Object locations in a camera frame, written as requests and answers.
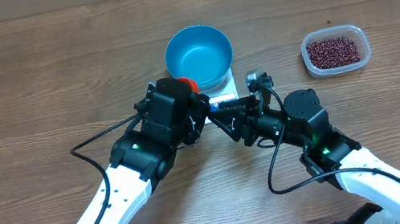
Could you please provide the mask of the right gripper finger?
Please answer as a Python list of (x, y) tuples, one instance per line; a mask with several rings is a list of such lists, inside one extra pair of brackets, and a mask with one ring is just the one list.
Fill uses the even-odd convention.
[(237, 100), (228, 100), (219, 102), (218, 108), (224, 111), (229, 109), (248, 108), (258, 105), (259, 105), (259, 100), (256, 99), (255, 96), (248, 96)]
[(222, 129), (233, 141), (259, 137), (258, 108), (256, 106), (233, 107), (209, 114), (212, 123)]

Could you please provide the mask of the red scoop with blue handle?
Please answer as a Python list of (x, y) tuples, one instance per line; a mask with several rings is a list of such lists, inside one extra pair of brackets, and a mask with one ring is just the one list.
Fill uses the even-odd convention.
[(202, 94), (199, 90), (198, 84), (191, 78), (186, 78), (186, 77), (179, 77), (179, 81), (182, 81), (185, 84), (188, 84), (190, 87), (192, 93), (194, 94), (193, 100), (200, 102), (203, 105), (207, 105), (208, 109), (214, 112), (215, 110), (218, 110), (218, 105), (215, 102), (211, 101), (211, 98), (206, 95)]

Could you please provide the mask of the red adzuki beans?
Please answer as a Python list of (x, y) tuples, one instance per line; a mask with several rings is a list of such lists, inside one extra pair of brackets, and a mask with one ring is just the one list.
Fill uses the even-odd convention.
[(320, 69), (342, 67), (361, 61), (356, 43), (347, 37), (311, 42), (307, 44), (306, 52), (312, 65)]

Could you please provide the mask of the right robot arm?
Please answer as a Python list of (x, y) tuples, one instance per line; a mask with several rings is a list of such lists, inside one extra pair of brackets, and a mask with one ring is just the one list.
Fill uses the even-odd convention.
[(263, 93), (219, 103), (209, 119), (248, 146), (264, 138), (301, 147), (300, 162), (312, 180), (369, 201), (346, 224), (400, 224), (400, 170), (334, 128), (311, 88), (291, 92), (278, 110), (269, 107), (270, 97)]

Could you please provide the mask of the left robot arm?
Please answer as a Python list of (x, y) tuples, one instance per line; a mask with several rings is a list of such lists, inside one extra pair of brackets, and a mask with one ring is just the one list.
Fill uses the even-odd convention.
[(180, 145), (198, 141), (210, 110), (209, 97), (189, 78), (163, 78), (147, 87), (121, 121), (124, 134), (105, 168), (73, 147), (70, 154), (99, 170), (102, 182), (76, 224), (129, 224), (171, 170)]

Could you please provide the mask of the white digital kitchen scale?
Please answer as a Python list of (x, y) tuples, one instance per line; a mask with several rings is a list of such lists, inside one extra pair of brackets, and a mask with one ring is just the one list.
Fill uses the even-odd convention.
[(239, 98), (231, 68), (209, 70), (206, 75), (197, 76), (194, 81), (199, 86), (200, 92), (208, 95), (211, 104)]

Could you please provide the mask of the teal plastic bowl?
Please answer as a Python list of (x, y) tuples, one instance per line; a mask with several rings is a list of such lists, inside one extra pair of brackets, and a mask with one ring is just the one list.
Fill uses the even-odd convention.
[(165, 64), (174, 78), (190, 78), (201, 90), (215, 88), (227, 76), (234, 48), (227, 36), (208, 25), (183, 28), (165, 49)]

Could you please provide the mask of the clear plastic container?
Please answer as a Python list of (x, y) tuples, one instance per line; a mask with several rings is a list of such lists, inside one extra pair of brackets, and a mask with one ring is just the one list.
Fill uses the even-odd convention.
[(306, 35), (301, 56), (312, 77), (324, 78), (355, 71), (371, 58), (371, 46), (356, 25), (335, 26)]

